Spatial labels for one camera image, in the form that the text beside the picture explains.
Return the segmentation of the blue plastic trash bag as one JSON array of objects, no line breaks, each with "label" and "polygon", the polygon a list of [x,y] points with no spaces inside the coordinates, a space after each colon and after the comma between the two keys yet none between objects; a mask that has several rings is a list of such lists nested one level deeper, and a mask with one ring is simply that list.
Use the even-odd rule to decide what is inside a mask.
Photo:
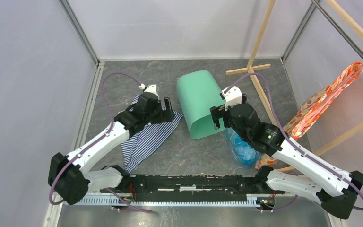
[{"label": "blue plastic trash bag", "polygon": [[239,163],[250,167],[259,160],[261,154],[243,141],[232,128],[225,128],[224,132],[231,152]]}]

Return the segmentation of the green plastic trash bin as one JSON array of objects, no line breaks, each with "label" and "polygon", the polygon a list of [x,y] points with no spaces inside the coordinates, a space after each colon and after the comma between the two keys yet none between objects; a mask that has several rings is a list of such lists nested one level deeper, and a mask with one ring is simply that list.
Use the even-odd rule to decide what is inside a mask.
[{"label": "green plastic trash bin", "polygon": [[190,137],[201,139],[222,132],[225,128],[220,120],[220,128],[215,129],[210,108],[223,105],[221,88],[207,70],[188,73],[178,78],[177,97],[187,124]]}]

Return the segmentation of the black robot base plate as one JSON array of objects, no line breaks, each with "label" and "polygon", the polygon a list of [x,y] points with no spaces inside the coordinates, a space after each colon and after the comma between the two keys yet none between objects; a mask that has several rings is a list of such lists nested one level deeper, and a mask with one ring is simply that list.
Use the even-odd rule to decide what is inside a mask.
[{"label": "black robot base plate", "polygon": [[137,202],[246,201],[248,194],[284,194],[254,175],[128,175],[112,191]]}]

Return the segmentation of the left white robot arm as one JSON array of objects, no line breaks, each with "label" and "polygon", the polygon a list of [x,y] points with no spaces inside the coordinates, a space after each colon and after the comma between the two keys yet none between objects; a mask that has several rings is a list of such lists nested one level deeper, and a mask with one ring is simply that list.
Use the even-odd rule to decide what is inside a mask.
[{"label": "left white robot arm", "polygon": [[119,170],[110,167],[92,171],[92,167],[149,124],[174,119],[170,98],[165,97],[162,103],[157,94],[143,92],[137,102],[112,117],[110,124],[89,142],[66,155],[59,152],[51,158],[48,173],[50,203],[74,205],[87,193],[104,188],[113,188],[120,193],[127,191],[130,181]]}]

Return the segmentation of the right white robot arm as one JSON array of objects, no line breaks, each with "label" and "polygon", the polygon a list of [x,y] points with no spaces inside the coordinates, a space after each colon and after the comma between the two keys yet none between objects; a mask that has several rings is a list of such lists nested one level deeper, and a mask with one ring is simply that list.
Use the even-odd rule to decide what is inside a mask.
[{"label": "right white robot arm", "polygon": [[216,129],[222,119],[226,128],[232,128],[256,151],[273,156],[303,174],[290,175],[263,166],[254,180],[258,192],[272,189],[293,193],[312,200],[340,219],[348,219],[353,209],[363,211],[361,172],[339,169],[309,152],[277,126],[262,122],[247,103],[228,108],[211,107],[210,113]]}]

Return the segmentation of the blue white striped cloth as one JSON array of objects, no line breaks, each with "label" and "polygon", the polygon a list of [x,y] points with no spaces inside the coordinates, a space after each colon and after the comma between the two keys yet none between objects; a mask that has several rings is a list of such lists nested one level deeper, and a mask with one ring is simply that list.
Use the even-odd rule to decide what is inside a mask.
[{"label": "blue white striped cloth", "polygon": [[175,117],[172,122],[145,123],[133,114],[133,107],[139,96],[135,96],[134,103],[114,118],[129,132],[129,139],[121,144],[124,166],[128,173],[135,171],[146,158],[158,150],[183,118],[183,114],[173,110]]}]

